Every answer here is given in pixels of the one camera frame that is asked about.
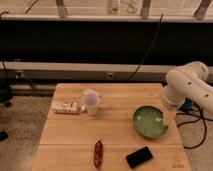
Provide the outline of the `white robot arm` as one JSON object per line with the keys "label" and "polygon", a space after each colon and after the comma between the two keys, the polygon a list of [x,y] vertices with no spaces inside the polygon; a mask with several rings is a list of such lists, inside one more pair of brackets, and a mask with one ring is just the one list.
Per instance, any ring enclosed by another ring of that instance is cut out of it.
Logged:
{"label": "white robot arm", "polygon": [[165,77],[167,85],[161,95],[162,104],[176,110],[188,98],[213,114],[213,87],[206,83],[208,76],[208,67],[199,61],[172,68]]}

